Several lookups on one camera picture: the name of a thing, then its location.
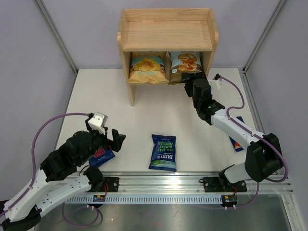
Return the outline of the light blue cassava chips bag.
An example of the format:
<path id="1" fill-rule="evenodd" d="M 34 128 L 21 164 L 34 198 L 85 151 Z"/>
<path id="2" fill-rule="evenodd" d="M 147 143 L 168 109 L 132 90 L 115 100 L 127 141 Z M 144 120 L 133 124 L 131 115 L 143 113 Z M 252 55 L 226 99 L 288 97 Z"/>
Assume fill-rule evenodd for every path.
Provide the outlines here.
<path id="1" fill-rule="evenodd" d="M 169 85 L 182 83 L 182 74 L 203 72 L 199 51 L 169 51 L 171 60 Z"/>

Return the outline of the yellow kettle chips bag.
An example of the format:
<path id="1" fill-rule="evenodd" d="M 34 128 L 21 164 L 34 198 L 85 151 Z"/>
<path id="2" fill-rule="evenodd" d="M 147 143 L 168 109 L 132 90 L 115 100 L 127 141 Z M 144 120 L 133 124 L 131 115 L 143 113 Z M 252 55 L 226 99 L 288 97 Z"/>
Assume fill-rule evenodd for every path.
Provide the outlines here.
<path id="1" fill-rule="evenodd" d="M 166 55 L 166 51 L 133 51 L 127 83 L 167 83 Z"/>

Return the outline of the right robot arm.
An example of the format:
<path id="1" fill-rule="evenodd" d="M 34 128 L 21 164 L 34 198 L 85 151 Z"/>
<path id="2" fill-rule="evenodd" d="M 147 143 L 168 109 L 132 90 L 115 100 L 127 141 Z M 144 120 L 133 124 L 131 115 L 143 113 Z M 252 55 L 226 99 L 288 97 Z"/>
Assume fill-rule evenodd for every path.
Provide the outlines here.
<path id="1" fill-rule="evenodd" d="M 280 181 L 287 178 L 288 166 L 276 135 L 265 135 L 233 117 L 230 114 L 233 107 L 225 108 L 213 99 L 205 73 L 184 73 L 182 81 L 200 119 L 226 133 L 246 152 L 243 163 L 229 166 L 219 172 L 217 181 L 222 190 L 229 191 L 235 184 L 245 180 L 257 183 L 270 180 L 270 175 L 282 168 L 285 172 Z"/>

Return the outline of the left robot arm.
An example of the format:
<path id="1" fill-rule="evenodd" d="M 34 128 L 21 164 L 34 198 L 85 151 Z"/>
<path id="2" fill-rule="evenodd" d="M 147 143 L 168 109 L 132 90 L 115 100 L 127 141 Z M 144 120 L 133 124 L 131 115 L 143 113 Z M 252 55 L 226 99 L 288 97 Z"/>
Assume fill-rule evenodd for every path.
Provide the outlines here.
<path id="1" fill-rule="evenodd" d="M 34 177 L 22 191 L 0 204 L 1 215 L 6 219 L 1 226 L 5 231 L 27 231 L 60 204 L 83 192 L 108 191 L 109 185 L 97 167 L 88 167 L 77 178 L 51 191 L 51 188 L 83 166 L 100 149 L 119 152 L 126 138 L 116 129 L 113 138 L 107 137 L 106 116 L 90 114 L 85 121 L 87 131 L 78 131 L 51 152 L 34 171 Z"/>

